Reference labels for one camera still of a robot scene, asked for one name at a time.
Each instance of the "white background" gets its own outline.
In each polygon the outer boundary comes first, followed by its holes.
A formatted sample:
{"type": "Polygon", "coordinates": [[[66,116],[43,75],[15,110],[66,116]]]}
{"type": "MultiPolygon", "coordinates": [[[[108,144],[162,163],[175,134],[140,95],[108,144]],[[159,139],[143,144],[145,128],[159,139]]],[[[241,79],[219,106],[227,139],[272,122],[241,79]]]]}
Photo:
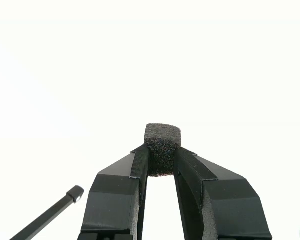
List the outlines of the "white background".
{"type": "MultiPolygon", "coordinates": [[[[0,1],[0,240],[74,185],[36,240],[76,240],[99,171],[147,123],[243,175],[275,240],[300,239],[300,0],[0,1]]],[[[144,240],[182,240],[173,177],[148,182],[144,240]]]]}

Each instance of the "black rod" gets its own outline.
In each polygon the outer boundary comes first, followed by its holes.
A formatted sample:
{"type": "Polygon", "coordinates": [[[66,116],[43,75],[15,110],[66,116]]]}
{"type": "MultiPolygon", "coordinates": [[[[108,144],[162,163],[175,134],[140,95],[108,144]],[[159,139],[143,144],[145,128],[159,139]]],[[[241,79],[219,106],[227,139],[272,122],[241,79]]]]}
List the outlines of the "black rod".
{"type": "Polygon", "coordinates": [[[36,236],[42,229],[51,223],[57,216],[66,210],[71,204],[80,200],[84,194],[80,186],[73,187],[66,193],[66,196],[50,207],[45,213],[26,226],[21,232],[15,235],[11,240],[30,240],[36,236]]]}

